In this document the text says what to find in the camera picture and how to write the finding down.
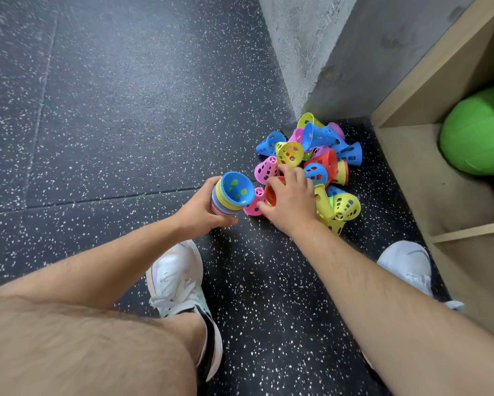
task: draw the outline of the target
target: left hand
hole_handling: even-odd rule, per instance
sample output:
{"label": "left hand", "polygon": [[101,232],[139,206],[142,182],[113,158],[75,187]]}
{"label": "left hand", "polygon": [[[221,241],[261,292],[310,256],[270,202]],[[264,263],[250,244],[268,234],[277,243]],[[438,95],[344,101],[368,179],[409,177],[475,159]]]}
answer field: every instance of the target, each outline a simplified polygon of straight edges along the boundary
{"label": "left hand", "polygon": [[206,235],[217,227],[232,226],[238,223],[238,218],[235,216],[211,213],[212,190],[220,179],[221,176],[207,179],[201,189],[173,215],[173,218],[179,221],[186,240]]}

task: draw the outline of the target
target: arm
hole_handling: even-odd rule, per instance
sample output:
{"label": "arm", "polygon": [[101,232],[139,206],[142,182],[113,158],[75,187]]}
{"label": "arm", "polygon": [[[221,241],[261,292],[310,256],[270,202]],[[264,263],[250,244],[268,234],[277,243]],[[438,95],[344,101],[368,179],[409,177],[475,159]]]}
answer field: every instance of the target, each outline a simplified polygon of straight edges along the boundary
{"label": "arm", "polygon": [[213,177],[176,214],[0,286],[2,296],[108,309],[173,245],[235,217],[210,212]]}
{"label": "arm", "polygon": [[[270,179],[277,206],[260,210],[318,273],[357,343],[396,395],[494,394],[494,337],[355,251],[316,220],[300,168]],[[293,211],[293,225],[287,211]]]}

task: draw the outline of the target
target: wooden cubby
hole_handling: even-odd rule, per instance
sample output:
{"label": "wooden cubby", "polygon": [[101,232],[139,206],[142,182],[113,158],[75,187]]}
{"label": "wooden cubby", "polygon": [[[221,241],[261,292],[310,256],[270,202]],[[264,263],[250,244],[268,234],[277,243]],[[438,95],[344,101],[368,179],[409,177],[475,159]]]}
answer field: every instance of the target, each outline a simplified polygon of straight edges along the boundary
{"label": "wooden cubby", "polygon": [[494,0],[476,0],[372,115],[375,132],[454,299],[494,333],[494,187],[443,159],[443,119],[494,84]]}

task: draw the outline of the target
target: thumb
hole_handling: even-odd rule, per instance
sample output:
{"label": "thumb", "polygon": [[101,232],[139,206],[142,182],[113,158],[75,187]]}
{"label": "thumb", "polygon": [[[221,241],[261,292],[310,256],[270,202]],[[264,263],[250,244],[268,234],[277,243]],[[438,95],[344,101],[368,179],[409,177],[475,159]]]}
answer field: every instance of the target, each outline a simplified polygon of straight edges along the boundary
{"label": "thumb", "polygon": [[218,226],[232,226],[238,223],[238,218],[231,215],[215,215],[214,227]]}
{"label": "thumb", "polygon": [[274,207],[264,202],[258,202],[257,206],[266,218],[271,219],[270,217],[275,209]]}

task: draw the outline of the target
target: speckled gym floor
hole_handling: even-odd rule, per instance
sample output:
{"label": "speckled gym floor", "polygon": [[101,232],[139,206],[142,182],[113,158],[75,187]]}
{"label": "speckled gym floor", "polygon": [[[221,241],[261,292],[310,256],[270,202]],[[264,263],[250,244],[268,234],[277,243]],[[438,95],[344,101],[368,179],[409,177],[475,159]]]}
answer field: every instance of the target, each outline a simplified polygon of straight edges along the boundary
{"label": "speckled gym floor", "polygon": [[[257,0],[0,0],[0,284],[166,217],[211,175],[254,179],[256,144],[294,120]],[[343,237],[372,259],[421,243],[369,122],[339,123],[365,156]],[[388,394],[269,222],[196,243],[225,347],[202,393]],[[117,308],[157,316],[148,298],[142,279]]]}

